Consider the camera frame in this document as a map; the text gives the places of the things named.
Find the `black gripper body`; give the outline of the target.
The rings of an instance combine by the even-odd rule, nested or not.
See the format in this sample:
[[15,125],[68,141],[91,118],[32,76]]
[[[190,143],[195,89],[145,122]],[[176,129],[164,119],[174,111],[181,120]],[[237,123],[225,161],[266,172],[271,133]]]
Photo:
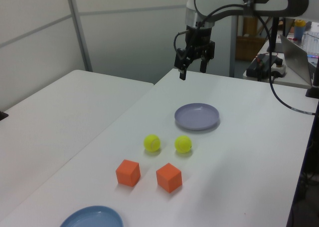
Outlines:
[[187,26],[186,30],[186,57],[189,59],[214,58],[215,42],[211,41],[212,28],[200,28]]

